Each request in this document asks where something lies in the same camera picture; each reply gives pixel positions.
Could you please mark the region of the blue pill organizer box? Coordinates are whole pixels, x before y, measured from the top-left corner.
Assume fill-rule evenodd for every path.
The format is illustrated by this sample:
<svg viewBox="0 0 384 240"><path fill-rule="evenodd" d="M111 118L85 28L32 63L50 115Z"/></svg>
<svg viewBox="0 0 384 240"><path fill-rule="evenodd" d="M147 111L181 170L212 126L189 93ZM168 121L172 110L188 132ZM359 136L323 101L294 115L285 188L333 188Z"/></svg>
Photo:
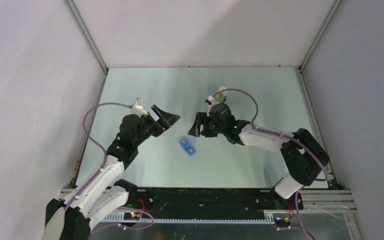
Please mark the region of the blue pill organizer box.
<svg viewBox="0 0 384 240"><path fill-rule="evenodd" d="M196 152L195 144L197 142L197 138L193 136L183 137L179 144L182 149L186 152L189 157L192 157Z"/></svg>

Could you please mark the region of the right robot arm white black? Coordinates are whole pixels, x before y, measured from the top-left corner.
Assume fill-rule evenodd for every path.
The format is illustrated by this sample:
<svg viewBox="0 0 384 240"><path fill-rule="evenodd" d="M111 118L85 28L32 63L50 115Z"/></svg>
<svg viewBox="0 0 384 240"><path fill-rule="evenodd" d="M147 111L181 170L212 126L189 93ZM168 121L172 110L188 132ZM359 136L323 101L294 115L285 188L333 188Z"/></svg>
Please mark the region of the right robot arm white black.
<svg viewBox="0 0 384 240"><path fill-rule="evenodd" d="M329 156L313 135L305 128L295 132L275 132L254 123L236 119L230 108L220 103L209 112L197 112L188 131L193 137L213 138L223 135L233 145L252 146L280 154L288 173L274 186L271 204L284 209L291 196L327 174Z"/></svg>

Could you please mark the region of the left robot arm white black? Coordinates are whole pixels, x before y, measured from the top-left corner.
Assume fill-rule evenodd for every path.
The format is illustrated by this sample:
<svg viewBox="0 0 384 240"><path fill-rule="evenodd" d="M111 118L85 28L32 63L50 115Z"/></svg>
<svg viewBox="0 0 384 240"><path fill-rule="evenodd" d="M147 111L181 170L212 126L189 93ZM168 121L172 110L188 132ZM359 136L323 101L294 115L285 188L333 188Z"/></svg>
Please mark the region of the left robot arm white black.
<svg viewBox="0 0 384 240"><path fill-rule="evenodd" d="M114 185L108 185L133 162L138 147L149 137L159 137L181 117L161 110L151 109L158 116L155 120L139 103L128 105L131 110L121 120L119 131L108 148L103 150L103 161L95 172L81 185L62 199L52 199L46 206L43 240L87 240L96 225L108 214L124 206L133 208L138 194Z"/></svg>

